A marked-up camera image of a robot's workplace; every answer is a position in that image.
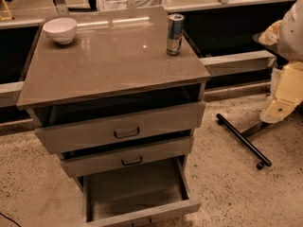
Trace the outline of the grey drawer cabinet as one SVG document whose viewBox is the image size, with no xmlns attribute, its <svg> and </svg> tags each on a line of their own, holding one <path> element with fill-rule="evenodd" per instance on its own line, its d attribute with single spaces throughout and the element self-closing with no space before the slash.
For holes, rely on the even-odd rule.
<svg viewBox="0 0 303 227">
<path fill-rule="evenodd" d="M 168 15 L 161 8 L 76 16 L 67 45 L 41 34 L 17 105 L 39 128 L 203 101 L 209 74 L 184 44 L 167 53 Z M 195 129 L 52 153 L 63 160 L 192 136 Z"/>
</svg>

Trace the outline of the grey middle drawer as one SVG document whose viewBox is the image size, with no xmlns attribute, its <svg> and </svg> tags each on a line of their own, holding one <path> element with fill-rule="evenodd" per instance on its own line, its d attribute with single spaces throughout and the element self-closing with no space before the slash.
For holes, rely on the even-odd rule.
<svg viewBox="0 0 303 227">
<path fill-rule="evenodd" d="M 80 177 L 103 171 L 135 166 L 158 160 L 187 155 L 192 149 L 192 136 L 111 150 L 61 161 L 69 177 Z"/>
</svg>

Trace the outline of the grey bottom drawer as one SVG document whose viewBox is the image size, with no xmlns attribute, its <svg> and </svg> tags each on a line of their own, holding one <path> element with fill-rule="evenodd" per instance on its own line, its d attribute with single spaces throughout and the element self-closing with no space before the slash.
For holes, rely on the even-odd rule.
<svg viewBox="0 0 303 227">
<path fill-rule="evenodd" d="M 83 227 L 143 227 L 199 210 L 177 157 L 88 175 Z"/>
</svg>

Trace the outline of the black rolling side table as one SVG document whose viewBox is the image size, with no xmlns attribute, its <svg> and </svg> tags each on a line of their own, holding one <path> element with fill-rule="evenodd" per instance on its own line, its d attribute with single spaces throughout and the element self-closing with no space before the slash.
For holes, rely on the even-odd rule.
<svg viewBox="0 0 303 227">
<path fill-rule="evenodd" d="M 257 169 L 271 166 L 271 161 L 259 151 L 248 137 L 271 124 L 283 121 L 303 102 L 303 41 L 302 36 L 291 28 L 280 30 L 277 53 L 288 63 L 282 69 L 274 69 L 271 75 L 270 95 L 260 113 L 260 121 L 244 132 L 239 132 L 226 118 L 217 114 L 218 123 L 225 125 L 258 158 Z"/>
</svg>

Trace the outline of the yellow object at left edge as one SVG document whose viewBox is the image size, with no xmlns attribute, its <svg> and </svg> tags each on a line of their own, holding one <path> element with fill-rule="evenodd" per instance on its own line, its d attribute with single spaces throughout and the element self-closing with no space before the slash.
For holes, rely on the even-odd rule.
<svg viewBox="0 0 303 227">
<path fill-rule="evenodd" d="M 9 10 L 6 0 L 0 0 L 0 21 L 12 20 L 13 16 Z"/>
</svg>

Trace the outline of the grey top drawer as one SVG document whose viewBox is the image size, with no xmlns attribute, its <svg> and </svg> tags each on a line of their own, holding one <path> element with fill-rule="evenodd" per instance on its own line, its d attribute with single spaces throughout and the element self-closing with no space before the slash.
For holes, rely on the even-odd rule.
<svg viewBox="0 0 303 227">
<path fill-rule="evenodd" d="M 198 128 L 205 103 L 187 103 L 77 123 L 39 128 L 36 136 L 49 153 L 93 148 Z"/>
</svg>

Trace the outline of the white bowl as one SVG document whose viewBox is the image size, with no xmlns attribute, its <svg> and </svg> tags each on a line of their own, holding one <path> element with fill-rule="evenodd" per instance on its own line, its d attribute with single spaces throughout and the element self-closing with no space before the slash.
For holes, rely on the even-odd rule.
<svg viewBox="0 0 303 227">
<path fill-rule="evenodd" d="M 44 24 L 46 36 L 59 44 L 71 43 L 77 33 L 77 22 L 72 18 L 57 18 Z"/>
</svg>

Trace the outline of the blue silver drink can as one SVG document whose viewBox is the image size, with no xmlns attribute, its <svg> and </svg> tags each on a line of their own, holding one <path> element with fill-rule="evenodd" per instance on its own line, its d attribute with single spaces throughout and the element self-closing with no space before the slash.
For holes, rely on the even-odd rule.
<svg viewBox="0 0 303 227">
<path fill-rule="evenodd" d="M 168 20 L 167 53 L 178 55 L 181 50 L 184 27 L 184 16 L 173 13 Z"/>
</svg>

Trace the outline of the grey drawer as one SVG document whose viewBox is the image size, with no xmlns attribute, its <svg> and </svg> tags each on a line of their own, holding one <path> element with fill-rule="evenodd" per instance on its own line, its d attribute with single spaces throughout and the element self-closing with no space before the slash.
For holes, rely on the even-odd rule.
<svg viewBox="0 0 303 227">
<path fill-rule="evenodd" d="M 187 103 L 77 123 L 39 128 L 36 136 L 49 153 L 93 148 L 198 128 L 205 103 Z"/>
<path fill-rule="evenodd" d="M 177 157 L 88 175 L 83 227 L 143 227 L 199 210 Z"/>
<path fill-rule="evenodd" d="M 80 177 L 103 171 L 135 166 L 158 160 L 187 155 L 192 149 L 192 136 L 111 150 L 61 161 L 69 177 Z"/>
</svg>

